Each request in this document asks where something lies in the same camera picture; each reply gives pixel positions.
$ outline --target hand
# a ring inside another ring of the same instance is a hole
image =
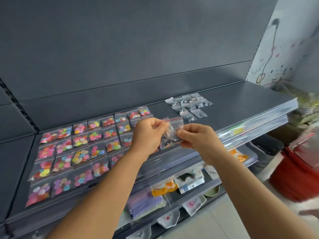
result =
[[[160,138],[168,126],[168,122],[163,122],[157,118],[147,118],[139,121],[134,128],[130,150],[137,152],[145,162],[147,157],[154,153],[159,146]]]
[[[183,130],[176,133],[181,139],[182,148],[193,148],[208,165],[212,165],[215,159],[222,157],[227,150],[210,126],[196,123],[184,125]]]

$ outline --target person's left hand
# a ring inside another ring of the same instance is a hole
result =
[[[160,138],[169,124],[157,118],[147,118],[139,121],[134,128],[131,151],[143,157],[143,162],[154,153],[160,144]]]

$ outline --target person's right hand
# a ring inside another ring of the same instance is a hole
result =
[[[215,159],[222,157],[227,150],[210,126],[190,123],[184,125],[177,135],[184,139],[182,148],[193,148],[208,165],[212,165]]]

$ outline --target forearm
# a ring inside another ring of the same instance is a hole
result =
[[[317,238],[231,154],[223,153],[212,164],[251,238]]]
[[[138,156],[129,150],[47,238],[112,238],[141,167]]]

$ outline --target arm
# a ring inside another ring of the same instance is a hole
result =
[[[251,238],[318,238],[313,230],[235,159],[209,126],[187,124],[177,135],[214,166]]]
[[[47,239],[112,238],[138,170],[160,144],[167,126],[156,118],[138,122],[129,151]]]

